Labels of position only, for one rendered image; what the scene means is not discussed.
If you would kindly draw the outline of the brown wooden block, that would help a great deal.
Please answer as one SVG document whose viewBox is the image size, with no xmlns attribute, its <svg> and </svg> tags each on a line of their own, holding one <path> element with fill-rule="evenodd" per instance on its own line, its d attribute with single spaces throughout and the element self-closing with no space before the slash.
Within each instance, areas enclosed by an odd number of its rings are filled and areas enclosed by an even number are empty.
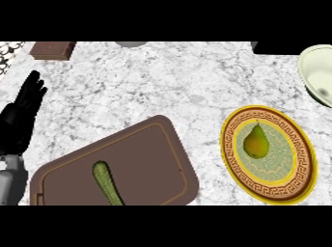
<svg viewBox="0 0 332 247">
<path fill-rule="evenodd" d="M 68 61 L 75 41 L 38 41 L 29 51 L 29 55 L 35 60 Z"/>
</svg>

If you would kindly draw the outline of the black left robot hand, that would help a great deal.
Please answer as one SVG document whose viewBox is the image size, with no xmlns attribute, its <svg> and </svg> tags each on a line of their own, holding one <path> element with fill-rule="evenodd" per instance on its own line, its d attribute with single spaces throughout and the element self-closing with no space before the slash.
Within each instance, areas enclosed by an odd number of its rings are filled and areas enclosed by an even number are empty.
<svg viewBox="0 0 332 247">
<path fill-rule="evenodd" d="M 0 113 L 0 157 L 7 154 L 23 154 L 26 151 L 35 116 L 47 93 L 40 72 L 34 70 L 21 86 L 16 100 Z"/>
</svg>

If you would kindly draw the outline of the yellow patterned plate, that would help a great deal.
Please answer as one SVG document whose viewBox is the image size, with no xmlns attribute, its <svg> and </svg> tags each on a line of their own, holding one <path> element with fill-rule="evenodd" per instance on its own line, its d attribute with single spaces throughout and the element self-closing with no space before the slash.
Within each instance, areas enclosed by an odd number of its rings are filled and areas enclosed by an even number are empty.
<svg viewBox="0 0 332 247">
<path fill-rule="evenodd" d="M 245 151 L 254 129 L 263 130 L 268 141 L 264 156 Z M 316 185 L 317 161 L 295 121 L 267 106 L 243 106 L 229 115 L 220 143 L 229 173 L 246 193 L 273 205 L 298 203 Z"/>
</svg>

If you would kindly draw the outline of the black appliance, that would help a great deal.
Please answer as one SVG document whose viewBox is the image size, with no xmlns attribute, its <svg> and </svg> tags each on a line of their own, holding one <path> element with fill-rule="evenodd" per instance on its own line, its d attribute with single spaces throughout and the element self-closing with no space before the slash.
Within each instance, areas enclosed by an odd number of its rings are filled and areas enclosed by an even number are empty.
<svg viewBox="0 0 332 247">
<path fill-rule="evenodd" d="M 260 55 L 299 55 L 311 46 L 319 45 L 317 41 L 252 41 L 252 51 Z"/>
</svg>

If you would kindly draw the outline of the grey round object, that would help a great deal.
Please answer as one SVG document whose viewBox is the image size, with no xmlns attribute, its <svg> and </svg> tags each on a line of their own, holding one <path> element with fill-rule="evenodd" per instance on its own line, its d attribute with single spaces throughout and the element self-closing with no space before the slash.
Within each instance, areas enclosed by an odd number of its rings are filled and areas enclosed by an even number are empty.
<svg viewBox="0 0 332 247">
<path fill-rule="evenodd" d="M 133 48 L 140 47 L 147 43 L 147 41 L 116 41 L 115 42 L 121 47 Z"/>
</svg>

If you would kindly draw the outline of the brown cutting board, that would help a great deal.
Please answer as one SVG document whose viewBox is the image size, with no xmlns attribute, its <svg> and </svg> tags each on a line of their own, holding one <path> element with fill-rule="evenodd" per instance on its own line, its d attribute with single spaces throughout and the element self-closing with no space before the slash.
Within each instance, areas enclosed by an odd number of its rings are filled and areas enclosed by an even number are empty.
<svg viewBox="0 0 332 247">
<path fill-rule="evenodd" d="M 106 206 L 93 175 L 97 161 L 109 166 L 127 206 L 186 205 L 199 182 L 170 119 L 161 115 L 134 124 L 47 163 L 29 184 L 34 206 Z"/>
</svg>

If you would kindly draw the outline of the green cucumber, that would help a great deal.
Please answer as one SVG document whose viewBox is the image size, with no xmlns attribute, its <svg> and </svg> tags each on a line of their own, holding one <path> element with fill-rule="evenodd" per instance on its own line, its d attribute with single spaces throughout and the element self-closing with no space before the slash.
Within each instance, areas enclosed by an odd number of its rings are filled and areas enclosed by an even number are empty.
<svg viewBox="0 0 332 247">
<path fill-rule="evenodd" d="M 122 206 L 124 202 L 113 183 L 109 166 L 105 161 L 96 162 L 93 167 L 93 174 L 109 203 L 113 206 Z"/>
</svg>

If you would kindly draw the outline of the green yellow pear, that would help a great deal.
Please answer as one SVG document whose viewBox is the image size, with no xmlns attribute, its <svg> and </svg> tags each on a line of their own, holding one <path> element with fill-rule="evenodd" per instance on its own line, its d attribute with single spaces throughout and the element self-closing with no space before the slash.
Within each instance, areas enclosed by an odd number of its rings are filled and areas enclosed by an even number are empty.
<svg viewBox="0 0 332 247">
<path fill-rule="evenodd" d="M 264 158 L 270 151 L 270 141 L 260 124 L 257 124 L 243 139 L 243 150 L 255 158 Z"/>
</svg>

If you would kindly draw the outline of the pale green bowl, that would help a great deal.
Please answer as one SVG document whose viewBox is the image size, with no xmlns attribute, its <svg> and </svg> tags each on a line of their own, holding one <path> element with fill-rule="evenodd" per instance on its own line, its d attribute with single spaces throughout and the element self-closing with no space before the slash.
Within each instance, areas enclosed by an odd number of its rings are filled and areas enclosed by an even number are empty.
<svg viewBox="0 0 332 247">
<path fill-rule="evenodd" d="M 311 98 L 332 108 L 332 45 L 307 48 L 298 60 L 298 72 Z"/>
</svg>

